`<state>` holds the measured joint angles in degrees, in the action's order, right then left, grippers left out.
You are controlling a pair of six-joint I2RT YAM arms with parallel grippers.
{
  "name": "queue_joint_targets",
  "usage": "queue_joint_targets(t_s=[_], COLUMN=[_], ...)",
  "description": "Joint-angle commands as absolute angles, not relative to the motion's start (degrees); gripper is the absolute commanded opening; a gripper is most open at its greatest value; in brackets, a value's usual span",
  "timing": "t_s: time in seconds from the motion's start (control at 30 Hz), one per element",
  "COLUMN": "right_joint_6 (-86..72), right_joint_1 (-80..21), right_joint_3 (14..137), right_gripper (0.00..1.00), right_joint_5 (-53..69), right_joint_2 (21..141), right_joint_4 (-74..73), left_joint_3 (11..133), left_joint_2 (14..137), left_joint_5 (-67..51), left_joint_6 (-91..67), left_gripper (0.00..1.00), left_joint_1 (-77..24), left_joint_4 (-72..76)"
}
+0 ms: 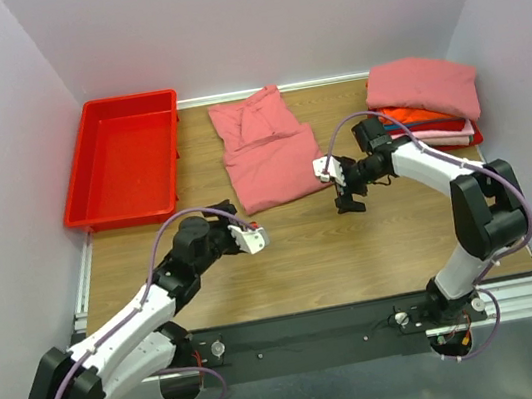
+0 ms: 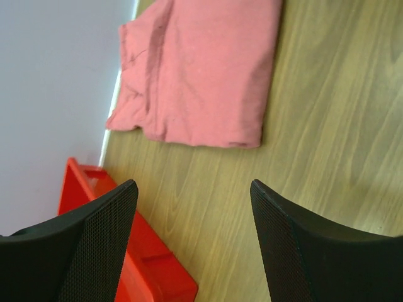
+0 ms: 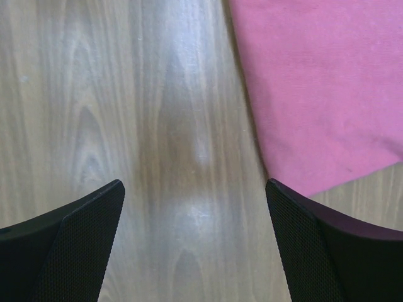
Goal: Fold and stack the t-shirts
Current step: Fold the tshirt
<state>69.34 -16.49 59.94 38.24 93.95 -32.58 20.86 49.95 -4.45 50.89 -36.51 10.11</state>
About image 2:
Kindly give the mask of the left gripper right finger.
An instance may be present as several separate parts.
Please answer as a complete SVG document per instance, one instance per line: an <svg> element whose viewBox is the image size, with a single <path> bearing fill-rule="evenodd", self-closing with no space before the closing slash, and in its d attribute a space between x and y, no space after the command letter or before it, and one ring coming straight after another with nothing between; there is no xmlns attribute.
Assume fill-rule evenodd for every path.
<svg viewBox="0 0 403 302"><path fill-rule="evenodd" d="M272 301L402 300L402 237L328 220L259 180L250 196Z"/></svg>

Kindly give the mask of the pink t-shirt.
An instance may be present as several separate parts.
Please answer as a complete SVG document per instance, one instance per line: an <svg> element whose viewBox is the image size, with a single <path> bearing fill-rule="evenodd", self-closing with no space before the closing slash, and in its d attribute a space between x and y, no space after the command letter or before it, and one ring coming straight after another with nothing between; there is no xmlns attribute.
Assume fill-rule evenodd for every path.
<svg viewBox="0 0 403 302"><path fill-rule="evenodd" d="M114 131L151 140L256 148L281 1L155 1L119 29Z"/></svg>

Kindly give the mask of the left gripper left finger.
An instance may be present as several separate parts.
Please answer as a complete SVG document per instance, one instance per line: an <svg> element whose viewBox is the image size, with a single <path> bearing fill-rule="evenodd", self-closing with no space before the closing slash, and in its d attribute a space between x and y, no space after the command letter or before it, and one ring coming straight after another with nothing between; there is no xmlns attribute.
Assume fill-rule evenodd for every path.
<svg viewBox="0 0 403 302"><path fill-rule="evenodd" d="M1 237L1 301L114 301L137 207L132 179Z"/></svg>

